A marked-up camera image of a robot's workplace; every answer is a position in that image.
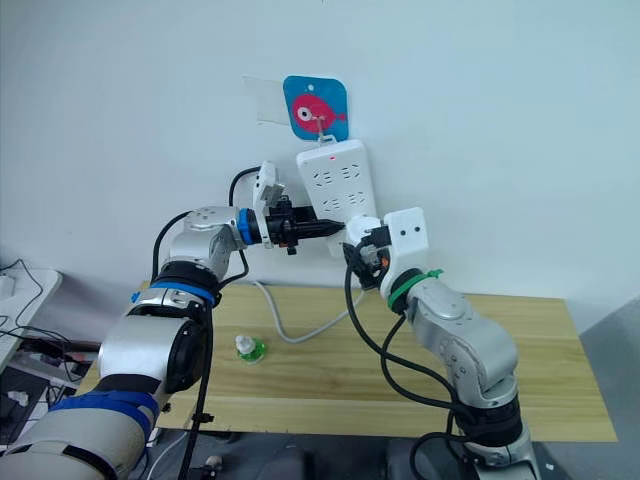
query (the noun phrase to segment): white wall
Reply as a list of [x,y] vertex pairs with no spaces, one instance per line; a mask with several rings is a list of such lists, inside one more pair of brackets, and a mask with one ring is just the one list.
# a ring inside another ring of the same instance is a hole
[[[242,74],[345,83],[381,212],[424,208],[452,286],[566,298],[579,330],[638,293],[636,2],[1,5],[2,259],[66,275],[41,321],[101,337],[159,228],[241,168],[275,161],[303,199],[308,145],[256,124]],[[318,243],[248,256],[273,282],[344,268]]]

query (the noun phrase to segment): small bottle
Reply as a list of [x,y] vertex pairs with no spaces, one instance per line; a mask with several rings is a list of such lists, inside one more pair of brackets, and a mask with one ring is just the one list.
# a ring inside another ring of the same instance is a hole
[[249,365],[258,363],[267,352],[267,346],[259,339],[245,335],[236,337],[236,349],[238,350],[238,357]]

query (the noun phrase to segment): fish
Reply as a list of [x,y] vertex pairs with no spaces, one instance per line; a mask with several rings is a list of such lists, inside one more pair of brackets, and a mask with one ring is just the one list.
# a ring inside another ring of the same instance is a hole
[[345,113],[336,114],[327,102],[311,93],[303,93],[293,102],[293,118],[307,132],[320,133],[317,118],[322,118],[322,129],[327,130],[333,122],[345,122]]

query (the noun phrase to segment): white cable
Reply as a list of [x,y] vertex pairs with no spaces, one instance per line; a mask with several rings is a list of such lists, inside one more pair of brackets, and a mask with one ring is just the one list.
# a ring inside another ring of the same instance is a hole
[[156,458],[156,461],[153,462],[153,465],[151,465],[151,469],[149,470],[149,475],[147,475],[147,480],[151,480],[151,475],[153,474],[153,471],[156,469],[156,467],[158,466],[158,463],[160,463],[160,460],[164,458],[167,452],[169,452],[169,450],[171,450],[173,447],[179,444],[180,441],[186,436],[187,436],[187,432],[183,432],[182,435],[180,435],[176,440],[174,440],[174,442],[171,445],[169,445],[167,448],[165,448],[164,451],[160,454],[160,456]]
[[[310,338],[315,337],[316,335],[333,327],[336,323],[338,323],[344,317],[349,315],[349,312],[345,310],[336,318],[331,320],[329,323],[323,325],[322,327],[318,328],[317,330],[314,330],[313,332],[309,332],[306,335],[303,335],[298,338],[292,338],[287,336],[287,334],[284,332],[284,328],[282,327],[282,319],[280,318],[280,313],[278,312],[278,307],[276,306],[276,302],[273,300],[273,297],[271,296],[271,292],[267,289],[267,287],[265,287],[263,284],[261,284],[258,281],[253,282],[253,284],[256,287],[258,287],[262,293],[264,293],[264,296],[267,299],[267,302],[269,303],[269,307],[271,307],[271,313],[273,313],[273,318],[276,321],[276,330],[278,331],[278,335],[280,335],[280,338],[282,338],[285,342],[288,342],[288,343],[302,343],[306,340],[309,340]],[[365,293],[364,290],[362,290],[362,292],[360,293],[356,301],[353,303],[354,307],[357,307],[360,301],[364,298],[364,293]]]

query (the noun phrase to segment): blue sticker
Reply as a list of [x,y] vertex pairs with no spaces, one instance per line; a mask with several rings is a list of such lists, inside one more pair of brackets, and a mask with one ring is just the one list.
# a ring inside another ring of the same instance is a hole
[[283,83],[291,129],[303,140],[325,136],[340,142],[349,138],[347,90],[333,78],[289,76]]

